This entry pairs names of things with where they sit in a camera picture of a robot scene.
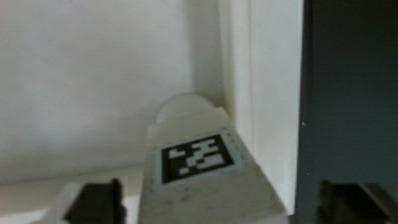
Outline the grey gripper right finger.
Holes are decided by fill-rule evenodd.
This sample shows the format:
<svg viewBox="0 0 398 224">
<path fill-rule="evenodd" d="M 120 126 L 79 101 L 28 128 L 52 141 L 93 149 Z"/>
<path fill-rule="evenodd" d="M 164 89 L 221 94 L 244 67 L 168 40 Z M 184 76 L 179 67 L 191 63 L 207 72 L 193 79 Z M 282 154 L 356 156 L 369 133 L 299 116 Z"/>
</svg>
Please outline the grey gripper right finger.
<svg viewBox="0 0 398 224">
<path fill-rule="evenodd" d="M 398 201 L 378 184 L 321 182 L 317 224 L 398 224 Z"/>
</svg>

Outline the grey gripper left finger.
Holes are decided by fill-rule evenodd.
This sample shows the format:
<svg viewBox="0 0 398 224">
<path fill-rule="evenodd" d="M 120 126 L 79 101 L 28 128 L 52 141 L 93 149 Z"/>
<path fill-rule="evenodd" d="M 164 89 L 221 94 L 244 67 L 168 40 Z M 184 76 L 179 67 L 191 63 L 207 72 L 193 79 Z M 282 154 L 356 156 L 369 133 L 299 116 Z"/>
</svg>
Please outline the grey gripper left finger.
<svg viewBox="0 0 398 224">
<path fill-rule="evenodd" d="M 42 216 L 42 224 L 125 224 L 122 184 L 68 184 Z"/>
</svg>

